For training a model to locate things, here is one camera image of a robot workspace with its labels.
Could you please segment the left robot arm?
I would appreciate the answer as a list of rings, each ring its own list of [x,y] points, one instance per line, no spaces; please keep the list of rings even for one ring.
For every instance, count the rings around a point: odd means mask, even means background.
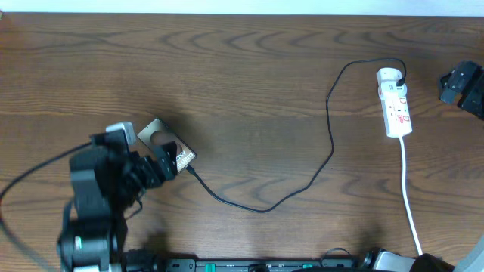
[[[125,210],[147,190],[177,175],[174,141],[154,148],[154,158],[129,149],[123,131],[93,134],[86,150],[70,158],[70,203],[77,217],[65,217],[57,241],[61,268],[108,271],[122,261],[127,224]]]

